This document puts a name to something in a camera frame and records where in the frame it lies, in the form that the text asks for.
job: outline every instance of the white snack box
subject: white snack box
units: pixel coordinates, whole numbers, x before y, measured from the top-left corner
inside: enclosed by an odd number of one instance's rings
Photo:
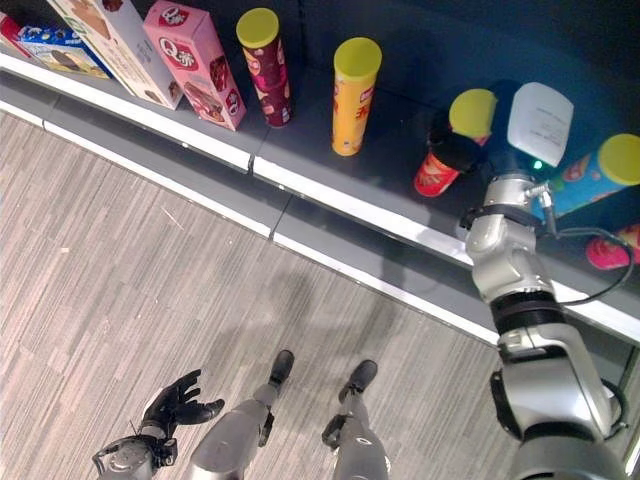
[[[131,94],[175,109],[182,91],[131,0],[47,0]]]

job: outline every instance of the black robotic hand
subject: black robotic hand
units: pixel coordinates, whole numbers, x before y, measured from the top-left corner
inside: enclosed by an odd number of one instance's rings
[[[154,426],[161,428],[166,438],[173,437],[178,425],[195,425],[208,422],[224,407],[224,400],[211,403],[199,403],[195,397],[199,388],[193,388],[198,382],[201,370],[194,370],[165,387],[144,412],[141,428]]]

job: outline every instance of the black cable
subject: black cable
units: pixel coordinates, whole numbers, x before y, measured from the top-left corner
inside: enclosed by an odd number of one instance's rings
[[[605,237],[611,243],[614,243],[614,244],[622,247],[624,249],[625,253],[627,254],[627,256],[629,257],[629,265],[627,266],[627,268],[624,271],[624,273],[620,276],[620,278],[618,278],[618,280],[616,280],[614,283],[609,285],[604,290],[602,290],[602,291],[600,291],[598,293],[594,293],[593,295],[589,295],[587,298],[583,298],[583,299],[580,299],[580,300],[572,300],[572,301],[568,301],[568,302],[558,302],[560,305],[563,305],[565,307],[572,307],[572,306],[575,306],[575,305],[583,305],[585,303],[592,302],[593,300],[597,300],[598,298],[601,298],[601,297],[607,295],[608,293],[611,293],[616,288],[619,288],[620,286],[622,286],[629,279],[629,277],[631,276],[631,273],[633,272],[633,267],[634,267],[634,252],[633,252],[633,248],[631,247],[631,245],[629,245],[623,239],[621,239],[620,237],[614,235],[611,232],[608,232],[608,231],[606,231],[606,230],[604,230],[602,228],[597,228],[597,227],[574,227],[574,228],[565,228],[563,230],[560,230],[555,235],[555,237],[556,238],[584,237],[584,236],[593,236],[593,235]]]
[[[611,425],[611,433],[605,438],[605,440],[609,440],[610,438],[615,437],[623,429],[629,427],[629,424],[627,423],[629,404],[627,403],[627,398],[625,397],[624,392],[617,385],[605,380],[604,378],[601,378],[600,381],[609,389],[620,405],[620,415],[618,415],[616,421]]]

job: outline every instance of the snack box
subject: snack box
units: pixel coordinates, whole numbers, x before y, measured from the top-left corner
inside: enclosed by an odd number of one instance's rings
[[[0,44],[20,52],[27,58],[31,58],[29,51],[20,45],[19,33],[20,27],[18,24],[6,13],[0,12]]]
[[[106,67],[73,30],[26,25],[18,36],[21,45],[52,70],[109,78]]]
[[[47,0],[131,94],[175,109],[180,87],[142,29],[131,0]]]
[[[144,30],[198,115],[236,130],[246,108],[209,12],[160,0]]]

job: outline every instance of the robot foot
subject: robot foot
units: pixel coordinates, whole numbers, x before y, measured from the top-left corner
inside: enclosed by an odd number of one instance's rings
[[[269,384],[274,386],[277,390],[289,378],[291,369],[293,368],[293,361],[295,357],[289,350],[281,350],[278,356],[273,361],[271,367],[271,374],[269,375]]]
[[[378,373],[378,364],[373,360],[364,360],[351,373],[349,380],[345,383],[342,390],[338,394],[340,403],[344,402],[349,390],[354,389],[358,393],[364,392],[365,388],[376,378]]]

